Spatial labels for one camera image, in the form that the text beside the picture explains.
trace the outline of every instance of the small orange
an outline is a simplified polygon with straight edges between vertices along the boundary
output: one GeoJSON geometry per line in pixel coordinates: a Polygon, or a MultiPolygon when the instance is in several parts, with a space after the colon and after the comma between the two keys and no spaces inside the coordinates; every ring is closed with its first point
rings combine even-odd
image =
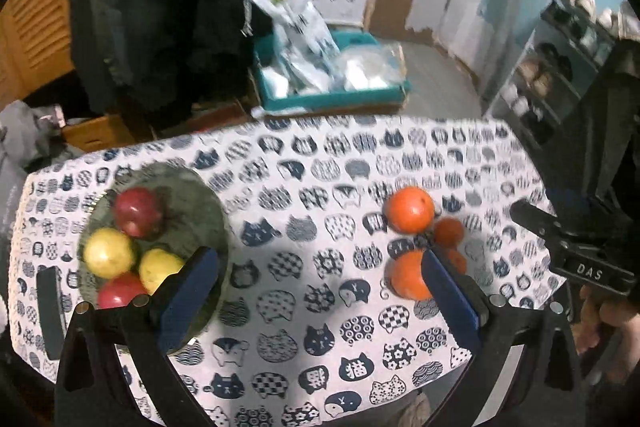
{"type": "Polygon", "coordinates": [[[433,227],[433,238],[443,248],[455,248],[465,238],[465,227],[455,217],[443,217],[433,227]]]}
{"type": "Polygon", "coordinates": [[[422,251],[403,253],[391,267],[391,288],[401,297],[414,301],[431,298],[431,292],[422,279],[422,251]]]}
{"type": "Polygon", "coordinates": [[[433,222],[433,200],[418,187],[401,188],[385,203],[385,216],[396,232],[420,233],[433,222]]]}
{"type": "Polygon", "coordinates": [[[447,251],[447,257],[459,273],[462,273],[462,275],[466,274],[466,258],[464,255],[458,250],[452,249],[447,251]]]}

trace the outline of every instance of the human hand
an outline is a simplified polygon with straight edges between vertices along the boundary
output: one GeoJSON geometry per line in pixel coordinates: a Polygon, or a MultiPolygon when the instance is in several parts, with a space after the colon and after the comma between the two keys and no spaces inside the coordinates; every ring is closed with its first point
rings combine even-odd
{"type": "Polygon", "coordinates": [[[580,323],[572,327],[575,347],[583,354],[600,342],[600,324],[620,328],[622,343],[616,353],[607,377],[614,383],[623,383],[640,360],[640,315],[626,299],[598,301],[591,287],[583,286],[580,298],[584,299],[580,311],[580,323]]]}

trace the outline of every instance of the floor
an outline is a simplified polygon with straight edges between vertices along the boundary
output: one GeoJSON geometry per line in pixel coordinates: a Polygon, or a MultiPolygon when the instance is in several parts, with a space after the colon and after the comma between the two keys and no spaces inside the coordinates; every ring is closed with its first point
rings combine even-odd
{"type": "Polygon", "coordinates": [[[412,92],[403,114],[426,118],[481,118],[471,79],[453,60],[424,44],[402,44],[412,92]]]}

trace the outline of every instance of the table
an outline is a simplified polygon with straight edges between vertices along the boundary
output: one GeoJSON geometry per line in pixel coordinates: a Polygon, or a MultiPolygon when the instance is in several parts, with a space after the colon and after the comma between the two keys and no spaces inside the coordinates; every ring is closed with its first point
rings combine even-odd
{"type": "MultiPolygon", "coordinates": [[[[465,362],[433,299],[393,295],[385,267],[428,237],[388,228],[383,201],[419,185],[465,225],[467,272],[512,305],[540,307],[562,282],[510,203],[548,210],[539,175],[501,121],[329,116],[249,123],[90,153],[32,174],[10,259],[14,349],[54,381],[38,321],[35,273],[56,265],[69,320],[76,246],[92,202],[127,169],[194,169],[232,231],[223,299],[206,329],[170,358],[218,427],[313,425],[388,403],[465,362]]],[[[126,352],[142,413],[161,421],[126,352]]]]}

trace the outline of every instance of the round glass plate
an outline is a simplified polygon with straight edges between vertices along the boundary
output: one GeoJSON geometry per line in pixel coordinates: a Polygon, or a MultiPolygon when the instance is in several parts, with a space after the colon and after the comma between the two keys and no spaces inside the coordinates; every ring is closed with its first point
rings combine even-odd
{"type": "Polygon", "coordinates": [[[106,279],[96,277],[87,269],[82,257],[84,245],[95,230],[103,227],[116,229],[111,206],[120,192],[132,187],[154,190],[165,209],[164,227],[158,237],[152,241],[133,239],[137,251],[133,271],[138,270],[142,254],[155,247],[175,253],[184,260],[190,258],[198,247],[214,248],[218,252],[218,281],[191,323],[184,339],[186,343],[204,329],[214,313],[228,262],[228,223],[222,204],[194,171],[165,163],[152,163],[138,171],[125,170],[118,173],[111,188],[95,199],[89,220],[80,236],[80,295],[97,307],[98,291],[106,283],[106,279]]]}

